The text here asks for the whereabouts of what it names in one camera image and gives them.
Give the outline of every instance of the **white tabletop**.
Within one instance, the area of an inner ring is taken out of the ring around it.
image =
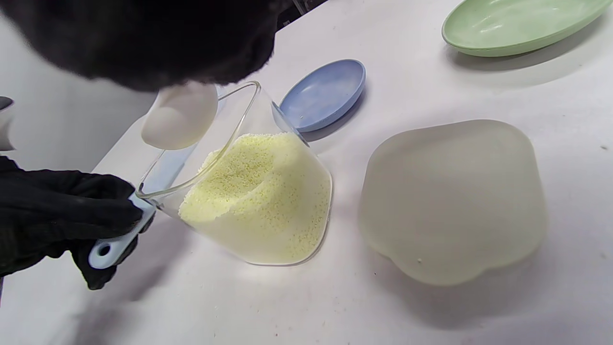
[[[359,111],[313,149],[334,199],[320,253],[292,268],[243,263],[159,215],[101,291],[69,255],[5,281],[3,344],[613,343],[613,22],[530,55],[477,60],[445,46],[458,0],[330,0],[283,29],[254,79],[277,101],[341,58],[367,68]],[[360,238],[369,156],[395,133],[494,118],[534,143],[550,232],[531,259],[459,287],[418,284]],[[154,156],[142,121],[97,167],[136,182]]]

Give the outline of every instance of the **blue plate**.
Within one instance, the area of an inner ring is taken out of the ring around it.
[[[360,61],[340,60],[318,68],[287,93],[281,111],[299,132],[331,125],[356,103],[364,90]]]

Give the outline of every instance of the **glass beaker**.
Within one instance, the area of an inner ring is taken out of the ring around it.
[[[187,159],[164,159],[171,153]],[[170,188],[148,190],[161,164],[184,165]],[[321,245],[332,176],[260,84],[248,82],[219,98],[199,142],[161,152],[137,196],[248,263],[293,265]]]

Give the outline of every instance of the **green plate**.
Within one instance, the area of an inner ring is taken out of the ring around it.
[[[443,24],[464,54],[509,56],[556,43],[598,18],[613,0],[466,0]]]

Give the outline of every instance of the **black glove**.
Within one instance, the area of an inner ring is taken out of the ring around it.
[[[89,289],[101,289],[137,239],[107,269],[90,267],[89,252],[97,239],[125,235],[140,220],[142,211],[128,200],[133,191],[115,176],[24,171],[0,156],[0,277],[69,250]]]

